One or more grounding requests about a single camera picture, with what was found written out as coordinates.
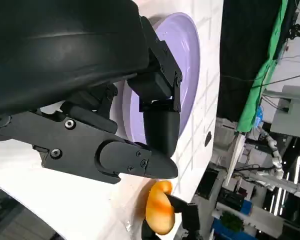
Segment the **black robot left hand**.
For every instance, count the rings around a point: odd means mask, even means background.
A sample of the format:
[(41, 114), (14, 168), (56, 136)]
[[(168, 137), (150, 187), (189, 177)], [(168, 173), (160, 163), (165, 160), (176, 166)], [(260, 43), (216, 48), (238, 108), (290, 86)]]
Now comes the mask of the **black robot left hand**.
[[(176, 178), (182, 80), (131, 0), (0, 0), (0, 140), (32, 145), (44, 168), (110, 184)], [(116, 134), (119, 81), (139, 97), (145, 143)]]

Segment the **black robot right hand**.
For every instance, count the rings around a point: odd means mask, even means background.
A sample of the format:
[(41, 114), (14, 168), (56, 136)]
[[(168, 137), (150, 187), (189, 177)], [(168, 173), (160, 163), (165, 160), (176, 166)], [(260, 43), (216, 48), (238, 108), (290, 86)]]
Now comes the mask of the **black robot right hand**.
[[(170, 194), (165, 194), (169, 203), (172, 204), (175, 213), (181, 213), (182, 228), (187, 231), (187, 235), (182, 240), (202, 240), (200, 235), (200, 219), (198, 206), (194, 203), (186, 201)], [(160, 237), (150, 227), (146, 220), (143, 221), (141, 227), (142, 240), (160, 240)]]

